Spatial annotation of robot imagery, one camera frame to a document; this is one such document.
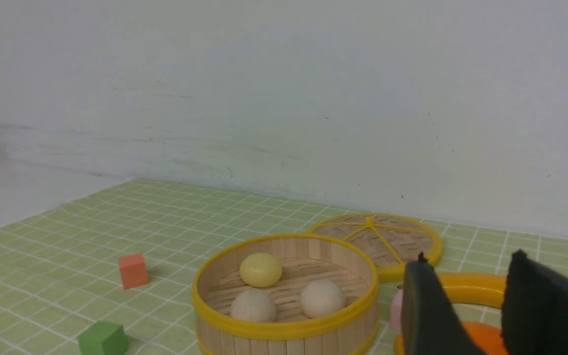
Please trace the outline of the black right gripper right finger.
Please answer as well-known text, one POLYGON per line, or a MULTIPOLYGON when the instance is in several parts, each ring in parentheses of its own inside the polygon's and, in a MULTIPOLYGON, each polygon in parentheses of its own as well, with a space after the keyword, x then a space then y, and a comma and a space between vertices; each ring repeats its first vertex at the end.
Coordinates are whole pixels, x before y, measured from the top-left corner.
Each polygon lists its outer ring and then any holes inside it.
POLYGON ((568 277, 514 252, 501 323, 510 355, 568 355, 568 277))

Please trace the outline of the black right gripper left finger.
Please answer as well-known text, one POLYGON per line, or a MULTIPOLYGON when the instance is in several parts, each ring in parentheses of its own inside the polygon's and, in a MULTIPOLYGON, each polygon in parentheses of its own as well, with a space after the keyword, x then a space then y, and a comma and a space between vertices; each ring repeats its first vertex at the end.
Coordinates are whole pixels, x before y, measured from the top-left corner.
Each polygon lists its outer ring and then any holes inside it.
POLYGON ((482 355, 469 337, 428 259, 405 265, 401 335, 406 355, 482 355))

